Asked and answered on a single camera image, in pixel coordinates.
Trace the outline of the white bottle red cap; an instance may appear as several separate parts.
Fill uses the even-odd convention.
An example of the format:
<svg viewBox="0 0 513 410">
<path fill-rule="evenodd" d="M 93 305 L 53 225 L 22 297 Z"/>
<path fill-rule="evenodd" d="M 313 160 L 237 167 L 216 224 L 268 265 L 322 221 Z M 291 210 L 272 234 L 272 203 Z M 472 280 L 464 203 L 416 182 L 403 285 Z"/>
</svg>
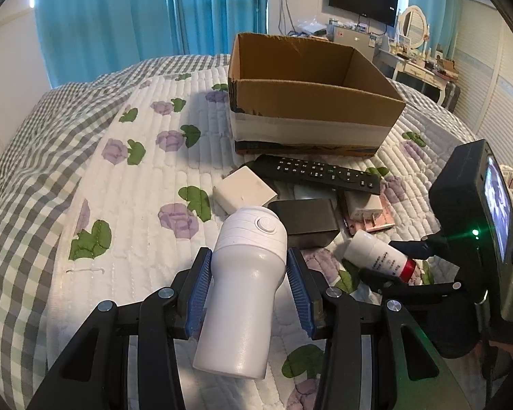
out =
<svg viewBox="0 0 513 410">
<path fill-rule="evenodd" d="M 416 270 L 416 262 L 398 249 L 366 231 L 359 230 L 345 250 L 345 259 L 359 269 L 370 269 L 408 282 Z"/>
</svg>

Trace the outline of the white thermos bottle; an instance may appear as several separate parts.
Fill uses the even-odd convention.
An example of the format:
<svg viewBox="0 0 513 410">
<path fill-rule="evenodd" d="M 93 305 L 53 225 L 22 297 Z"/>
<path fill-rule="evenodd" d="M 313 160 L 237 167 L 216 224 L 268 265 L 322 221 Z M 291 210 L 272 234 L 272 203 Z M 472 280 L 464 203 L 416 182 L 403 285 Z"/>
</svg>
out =
<svg viewBox="0 0 513 410">
<path fill-rule="evenodd" d="M 213 285 L 194 354 L 195 369 L 264 379 L 286 254 L 286 229 L 268 208 L 244 206 L 224 221 L 212 252 Z"/>
</svg>

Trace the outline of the pink packet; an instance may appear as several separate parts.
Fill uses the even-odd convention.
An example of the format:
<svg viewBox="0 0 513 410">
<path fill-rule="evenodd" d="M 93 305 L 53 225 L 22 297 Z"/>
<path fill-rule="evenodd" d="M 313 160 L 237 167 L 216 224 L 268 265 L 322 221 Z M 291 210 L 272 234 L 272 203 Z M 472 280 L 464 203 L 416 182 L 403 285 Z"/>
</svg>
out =
<svg viewBox="0 0 513 410">
<path fill-rule="evenodd" d="M 385 231 L 385 230 L 391 229 L 395 225 L 391 207 L 390 207 L 387 199 L 385 199 L 381 195 L 379 195 L 379 196 L 381 197 L 381 201 L 382 201 L 382 205 L 383 205 L 383 212 L 380 216 L 378 216 L 374 219 L 365 220 L 365 221 L 351 220 L 348 217 L 348 212 L 347 212 L 346 202 L 345 202 L 345 193 L 341 193 L 341 195 L 339 197 L 339 202 L 340 202 L 342 214 L 343 214 L 343 217 L 345 220 L 345 225 L 346 225 L 347 231 L 351 236 L 354 236 L 358 231 L 366 231 L 368 233 Z"/>
</svg>

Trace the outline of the white plug adapter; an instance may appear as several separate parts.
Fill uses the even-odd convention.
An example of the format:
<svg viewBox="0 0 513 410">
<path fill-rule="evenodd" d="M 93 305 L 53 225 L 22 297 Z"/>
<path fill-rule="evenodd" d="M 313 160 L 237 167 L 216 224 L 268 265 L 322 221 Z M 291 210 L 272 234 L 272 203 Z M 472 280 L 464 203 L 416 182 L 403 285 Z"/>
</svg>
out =
<svg viewBox="0 0 513 410">
<path fill-rule="evenodd" d="M 354 221 L 365 221 L 380 216 L 383 212 L 381 197 L 376 194 L 349 191 L 345 193 L 348 217 Z"/>
</svg>

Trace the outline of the black remote control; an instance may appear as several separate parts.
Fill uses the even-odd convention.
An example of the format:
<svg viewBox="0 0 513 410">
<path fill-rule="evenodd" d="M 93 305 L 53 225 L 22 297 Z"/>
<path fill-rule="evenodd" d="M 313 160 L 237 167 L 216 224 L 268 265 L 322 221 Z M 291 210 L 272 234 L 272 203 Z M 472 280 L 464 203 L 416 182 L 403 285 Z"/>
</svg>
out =
<svg viewBox="0 0 513 410">
<path fill-rule="evenodd" d="M 249 167 L 262 179 L 373 195 L 381 193 L 380 178 L 375 174 L 314 160 L 262 154 Z"/>
</svg>

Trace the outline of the black rectangular box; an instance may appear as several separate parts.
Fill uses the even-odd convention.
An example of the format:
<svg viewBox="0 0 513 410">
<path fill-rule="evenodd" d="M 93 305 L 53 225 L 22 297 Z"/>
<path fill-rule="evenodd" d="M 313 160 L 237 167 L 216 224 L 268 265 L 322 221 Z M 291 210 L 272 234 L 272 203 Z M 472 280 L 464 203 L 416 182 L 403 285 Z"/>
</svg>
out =
<svg viewBox="0 0 513 410">
<path fill-rule="evenodd" d="M 287 247 L 300 250 L 324 248 L 340 228 L 329 199 L 274 201 L 268 205 L 287 231 Z"/>
</svg>

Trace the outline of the white dressing table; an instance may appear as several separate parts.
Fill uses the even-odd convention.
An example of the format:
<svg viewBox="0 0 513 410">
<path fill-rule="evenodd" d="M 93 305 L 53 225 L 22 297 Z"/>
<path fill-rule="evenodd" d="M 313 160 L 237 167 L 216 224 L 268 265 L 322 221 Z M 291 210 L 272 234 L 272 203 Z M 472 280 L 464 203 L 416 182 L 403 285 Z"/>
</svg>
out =
<svg viewBox="0 0 513 410">
<path fill-rule="evenodd" d="M 428 69 L 426 62 L 404 47 L 378 48 L 372 62 L 392 81 L 403 84 L 426 95 L 440 107 L 453 112 L 461 88 L 447 75 L 434 67 Z"/>
</svg>

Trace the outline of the white square charger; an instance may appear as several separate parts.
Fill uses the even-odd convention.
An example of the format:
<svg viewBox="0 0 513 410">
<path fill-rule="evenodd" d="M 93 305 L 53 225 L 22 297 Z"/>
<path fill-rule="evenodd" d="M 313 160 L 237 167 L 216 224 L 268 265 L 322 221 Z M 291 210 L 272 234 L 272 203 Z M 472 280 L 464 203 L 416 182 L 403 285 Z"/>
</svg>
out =
<svg viewBox="0 0 513 410">
<path fill-rule="evenodd" d="M 245 206 L 266 206 L 278 197 L 264 180 L 243 166 L 213 187 L 215 202 L 231 215 Z"/>
</svg>

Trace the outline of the oval vanity mirror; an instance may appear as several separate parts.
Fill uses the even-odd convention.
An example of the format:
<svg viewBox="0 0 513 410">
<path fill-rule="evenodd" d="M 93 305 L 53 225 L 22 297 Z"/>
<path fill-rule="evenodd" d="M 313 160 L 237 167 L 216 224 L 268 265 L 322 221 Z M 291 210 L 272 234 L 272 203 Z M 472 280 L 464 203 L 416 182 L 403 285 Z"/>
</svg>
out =
<svg viewBox="0 0 513 410">
<path fill-rule="evenodd" d="M 409 5 L 398 18 L 399 35 L 409 39 L 409 47 L 417 49 L 429 39 L 427 18 L 417 5 Z"/>
</svg>

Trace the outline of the grey cabinet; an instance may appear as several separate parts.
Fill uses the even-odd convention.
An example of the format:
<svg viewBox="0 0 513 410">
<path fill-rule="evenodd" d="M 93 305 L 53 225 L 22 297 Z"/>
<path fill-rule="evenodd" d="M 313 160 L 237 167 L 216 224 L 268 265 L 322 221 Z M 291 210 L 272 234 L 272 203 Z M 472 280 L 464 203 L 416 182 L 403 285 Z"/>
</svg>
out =
<svg viewBox="0 0 513 410">
<path fill-rule="evenodd" d="M 333 27 L 332 40 L 357 49 L 367 60 L 373 61 L 377 36 L 374 34 L 350 30 L 340 26 Z"/>
</svg>

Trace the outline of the brown cardboard box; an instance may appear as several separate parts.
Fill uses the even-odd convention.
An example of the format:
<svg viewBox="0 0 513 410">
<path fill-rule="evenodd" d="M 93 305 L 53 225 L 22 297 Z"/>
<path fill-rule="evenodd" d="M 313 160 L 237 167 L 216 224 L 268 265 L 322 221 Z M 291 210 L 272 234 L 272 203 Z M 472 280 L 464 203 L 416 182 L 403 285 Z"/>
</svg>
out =
<svg viewBox="0 0 513 410">
<path fill-rule="evenodd" d="M 228 94 L 237 154 L 369 158 L 406 107 L 351 46 L 251 32 L 235 38 Z"/>
</svg>

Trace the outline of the grey checked bed sheet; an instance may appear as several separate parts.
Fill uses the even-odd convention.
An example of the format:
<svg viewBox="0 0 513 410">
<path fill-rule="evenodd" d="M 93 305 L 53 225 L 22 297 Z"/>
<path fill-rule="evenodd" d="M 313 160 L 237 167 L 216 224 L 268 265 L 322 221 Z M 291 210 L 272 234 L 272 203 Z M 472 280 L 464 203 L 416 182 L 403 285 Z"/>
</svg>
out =
<svg viewBox="0 0 513 410">
<path fill-rule="evenodd" d="M 67 211 L 104 133 L 131 99 L 155 101 L 169 85 L 183 94 L 227 77 L 229 57 L 153 58 L 87 83 L 44 94 L 0 158 L 0 396 L 24 409 L 52 358 L 47 312 L 55 257 Z M 428 189 L 455 146 L 474 141 L 456 116 L 407 85 L 406 107 L 375 156 L 339 164 L 377 174 L 395 227 L 384 240 L 412 240 L 437 230 Z M 194 345 L 177 345 L 181 385 L 190 409 L 302 409 L 315 395 L 310 372 L 320 348 L 300 328 L 281 291 L 274 314 L 271 365 L 264 380 L 235 380 L 190 366 Z"/>
</svg>

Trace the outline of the white floral quilt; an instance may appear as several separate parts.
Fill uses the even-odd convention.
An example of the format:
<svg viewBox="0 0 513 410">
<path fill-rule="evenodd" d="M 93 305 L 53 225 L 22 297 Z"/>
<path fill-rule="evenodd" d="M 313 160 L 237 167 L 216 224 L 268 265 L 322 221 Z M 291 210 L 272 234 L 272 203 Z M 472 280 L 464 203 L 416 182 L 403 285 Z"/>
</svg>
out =
<svg viewBox="0 0 513 410">
<path fill-rule="evenodd" d="M 228 70 L 219 66 L 147 77 L 123 104 L 89 160 L 55 258 L 47 305 L 47 359 L 55 361 L 101 301 L 139 302 L 168 286 L 226 213 L 214 186 L 245 163 L 233 144 Z M 377 175 L 395 227 L 384 241 L 437 231 L 428 190 L 457 145 L 474 139 L 452 113 L 404 84 L 406 107 L 372 158 L 334 163 Z M 192 366 L 194 341 L 178 342 L 190 409 L 310 409 L 324 345 L 301 329 L 287 285 L 277 291 L 263 380 L 236 380 Z"/>
</svg>

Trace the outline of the blue curtain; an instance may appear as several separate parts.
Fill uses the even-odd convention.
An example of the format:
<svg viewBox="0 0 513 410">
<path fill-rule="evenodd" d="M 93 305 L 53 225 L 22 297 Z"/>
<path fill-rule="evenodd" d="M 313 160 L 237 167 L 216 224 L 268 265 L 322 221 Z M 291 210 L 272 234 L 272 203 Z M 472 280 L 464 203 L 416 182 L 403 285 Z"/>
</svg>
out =
<svg viewBox="0 0 513 410">
<path fill-rule="evenodd" d="M 35 0 L 50 84 L 90 82 L 153 57 L 226 54 L 266 31 L 267 0 Z"/>
</svg>

